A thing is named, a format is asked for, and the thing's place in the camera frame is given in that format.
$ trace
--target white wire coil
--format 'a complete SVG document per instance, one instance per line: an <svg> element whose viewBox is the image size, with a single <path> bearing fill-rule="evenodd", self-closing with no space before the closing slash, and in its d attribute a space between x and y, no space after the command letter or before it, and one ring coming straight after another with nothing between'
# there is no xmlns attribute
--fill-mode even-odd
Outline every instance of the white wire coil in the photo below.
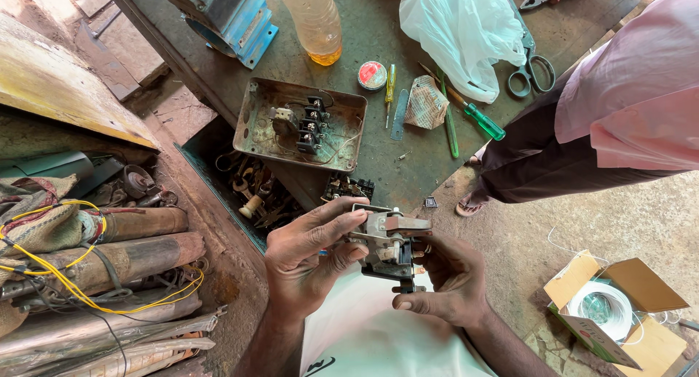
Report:
<svg viewBox="0 0 699 377"><path fill-rule="evenodd" d="M614 341L622 341L633 325L633 309L623 292L611 285L589 281L582 286L568 302L568 314L574 317L589 318L585 310L580 310L582 300L590 294L599 294L609 301L611 313L607 322L597 323L607 336Z"/></svg>

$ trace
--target plastic bottle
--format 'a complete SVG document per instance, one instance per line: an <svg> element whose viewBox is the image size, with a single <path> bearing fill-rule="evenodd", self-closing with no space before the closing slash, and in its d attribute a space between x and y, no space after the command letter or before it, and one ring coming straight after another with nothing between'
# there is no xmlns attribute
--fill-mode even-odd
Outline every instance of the plastic bottle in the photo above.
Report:
<svg viewBox="0 0 699 377"><path fill-rule="evenodd" d="M333 0L282 0L292 14L296 34L313 61L335 63L343 52L340 15Z"/></svg>

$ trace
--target white plastic bag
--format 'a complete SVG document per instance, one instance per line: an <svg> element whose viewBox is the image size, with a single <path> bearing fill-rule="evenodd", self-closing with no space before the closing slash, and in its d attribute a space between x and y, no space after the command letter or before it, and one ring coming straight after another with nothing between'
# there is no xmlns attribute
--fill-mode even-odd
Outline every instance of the white plastic bag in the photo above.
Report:
<svg viewBox="0 0 699 377"><path fill-rule="evenodd" d="M400 28L419 41L457 90L492 104L500 89L493 64L526 60L520 21L508 0L400 0Z"/></svg>

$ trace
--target man's left hand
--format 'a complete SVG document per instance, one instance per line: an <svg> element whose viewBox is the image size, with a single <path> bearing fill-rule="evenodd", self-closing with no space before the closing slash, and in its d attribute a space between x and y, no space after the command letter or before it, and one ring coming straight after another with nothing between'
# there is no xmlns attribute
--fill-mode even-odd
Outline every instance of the man's left hand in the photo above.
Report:
<svg viewBox="0 0 699 377"><path fill-rule="evenodd" d="M318 255L366 221L363 209L350 212L354 203L369 200L340 197L267 236L268 313L275 320L303 321L323 304L337 277L368 254L362 243L344 243Z"/></svg>

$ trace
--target metal workbench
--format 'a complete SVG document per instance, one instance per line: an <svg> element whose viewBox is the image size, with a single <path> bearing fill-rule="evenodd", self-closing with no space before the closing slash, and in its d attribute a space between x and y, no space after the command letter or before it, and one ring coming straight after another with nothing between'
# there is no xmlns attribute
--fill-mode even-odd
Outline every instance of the metal workbench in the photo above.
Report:
<svg viewBox="0 0 699 377"><path fill-rule="evenodd" d="M183 22L180 11L167 0L114 1L187 87L234 127L251 77L364 95L369 105L353 177L376 182L375 205L412 210L487 141L487 134L456 110L459 158L451 158L443 125L431 131L406 125L403 140L389 138L390 131L384 127L385 90L371 93L362 89L356 81L359 66L368 60L386 66L396 64L396 92L410 89L412 80L424 75L418 60L428 67L434 66L419 42L401 31L400 0L335 0L343 27L343 54L328 67L314 63L304 52L281 0L267 0L273 12L272 22L280 30L253 71L236 59L208 49L204 40ZM523 17L536 41L537 53L549 59L560 75L638 1L563 0L558 5L544 5L525 12ZM500 95L492 105L476 103L501 126L534 98L532 94L523 100L515 99L506 92L506 79L514 69L507 62L497 63ZM412 154L398 162L397 157L408 150ZM273 161L267 164L304 207L320 202L318 197L326 185L327 172Z"/></svg>

